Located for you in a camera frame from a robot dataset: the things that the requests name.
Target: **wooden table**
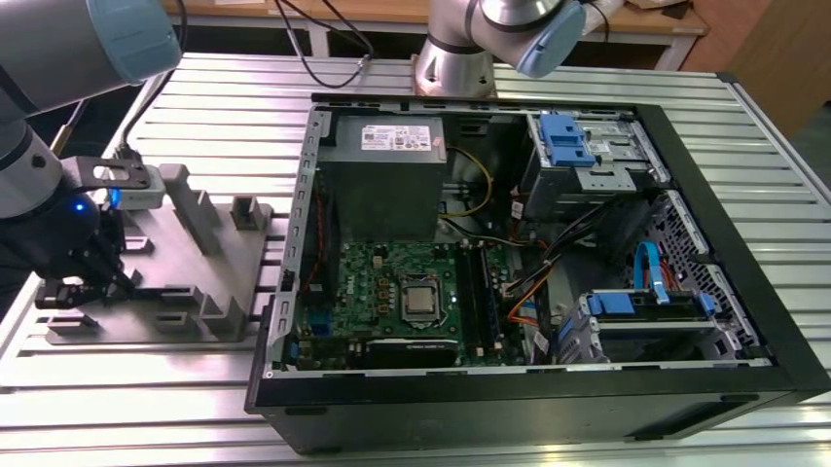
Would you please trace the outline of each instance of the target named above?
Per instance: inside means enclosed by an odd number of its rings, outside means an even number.
[[[257,4],[216,5],[213,0],[185,0],[190,23],[245,27],[282,27],[278,10],[273,0]],[[338,28],[344,24],[328,11],[320,0],[292,0],[313,18],[324,20]],[[429,12],[428,0],[332,0],[332,4],[364,31],[404,32],[424,34]],[[172,15],[174,3],[165,0]],[[309,31],[314,56],[329,56],[325,29],[292,15],[292,26]],[[675,71],[692,49],[696,39],[708,33],[708,26],[693,11],[683,19],[665,17],[656,10],[639,10],[627,5],[609,20],[609,42],[619,44],[648,44],[665,46],[656,70]],[[604,41],[604,28],[600,26],[583,41]]]

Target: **blue connector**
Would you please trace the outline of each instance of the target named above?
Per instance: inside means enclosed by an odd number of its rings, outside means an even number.
[[[699,294],[699,304],[701,304],[701,310],[707,316],[712,316],[715,314],[715,300],[709,294],[701,292]]]
[[[612,292],[589,295],[585,298],[593,316],[600,314],[635,314],[628,294]]]
[[[644,261],[647,262],[649,271],[649,282],[655,295],[659,299],[659,304],[665,305],[669,303],[669,297],[665,294],[665,285],[663,284],[663,274],[660,273],[660,252],[659,246],[653,241],[641,241],[637,244],[635,250],[635,276],[632,277],[632,284],[636,289],[645,289],[644,283]]]
[[[585,133],[568,115],[540,115],[540,133],[551,150],[551,164],[559,167],[591,167],[595,157],[585,151]]]

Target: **white table leg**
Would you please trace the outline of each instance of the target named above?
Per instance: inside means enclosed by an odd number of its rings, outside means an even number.
[[[696,36],[675,36],[672,44],[665,48],[665,51],[663,51],[655,69],[659,71],[677,71],[692,50],[696,39]]]

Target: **silver robot arm segment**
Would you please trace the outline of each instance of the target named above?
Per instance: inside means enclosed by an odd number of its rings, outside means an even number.
[[[129,287],[118,213],[85,194],[121,182],[92,168],[136,175],[133,189],[149,182],[128,162],[60,161],[24,119],[173,69],[176,36],[158,0],[0,0],[0,44],[0,244],[44,279],[93,284],[77,296],[92,300]]]
[[[581,36],[576,0],[432,0],[414,66],[422,95],[493,94],[493,58],[531,78],[551,73]]]

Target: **metal bracket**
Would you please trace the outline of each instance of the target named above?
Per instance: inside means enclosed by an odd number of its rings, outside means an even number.
[[[575,168],[583,193],[636,193],[637,188],[625,169],[616,163]]]
[[[138,161],[89,158],[76,156],[61,160],[64,175],[70,180],[74,192],[92,192],[101,189],[141,190],[150,186],[150,176]],[[100,178],[94,169],[109,169],[113,179]]]

